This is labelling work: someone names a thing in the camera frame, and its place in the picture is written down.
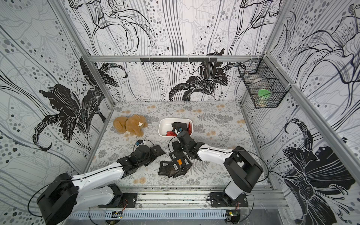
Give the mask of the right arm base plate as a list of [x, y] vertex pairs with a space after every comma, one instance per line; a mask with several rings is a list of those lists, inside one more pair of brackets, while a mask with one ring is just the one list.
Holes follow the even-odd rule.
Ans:
[[236, 199], [232, 199], [224, 192], [211, 192], [206, 198], [213, 208], [245, 208], [248, 207], [248, 200], [245, 193], [241, 193]]

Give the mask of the black tea bag sachet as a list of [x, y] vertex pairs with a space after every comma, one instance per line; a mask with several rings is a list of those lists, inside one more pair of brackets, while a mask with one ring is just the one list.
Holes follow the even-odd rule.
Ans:
[[178, 133], [182, 131], [188, 131], [188, 125], [184, 122], [174, 122], [172, 123], [172, 132]]

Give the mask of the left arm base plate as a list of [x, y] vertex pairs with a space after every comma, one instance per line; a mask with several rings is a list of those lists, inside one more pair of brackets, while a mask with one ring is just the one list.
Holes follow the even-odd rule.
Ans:
[[135, 208], [137, 202], [137, 193], [115, 194], [110, 203], [98, 205], [99, 208]]

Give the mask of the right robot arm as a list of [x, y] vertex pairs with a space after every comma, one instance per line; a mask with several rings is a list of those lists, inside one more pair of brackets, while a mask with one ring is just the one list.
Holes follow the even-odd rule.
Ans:
[[220, 200], [227, 205], [234, 203], [241, 194], [250, 193], [263, 174], [261, 165], [251, 152], [237, 146], [235, 149], [220, 149], [203, 142], [195, 142], [187, 131], [177, 134], [180, 149], [190, 159], [223, 165], [231, 177]]

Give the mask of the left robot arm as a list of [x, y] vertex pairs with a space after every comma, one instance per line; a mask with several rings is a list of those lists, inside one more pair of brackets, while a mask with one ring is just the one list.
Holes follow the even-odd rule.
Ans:
[[73, 212], [99, 207], [132, 209], [137, 193], [123, 193], [114, 181], [134, 174], [164, 155], [159, 145], [139, 145], [133, 153], [103, 168], [70, 176], [60, 174], [38, 197], [37, 205], [47, 225], [57, 225]]

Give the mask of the red foil tea bag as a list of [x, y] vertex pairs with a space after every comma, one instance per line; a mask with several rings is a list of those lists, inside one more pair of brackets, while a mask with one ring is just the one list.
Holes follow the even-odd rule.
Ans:
[[167, 131], [166, 132], [166, 137], [176, 137], [177, 134], [174, 131]]

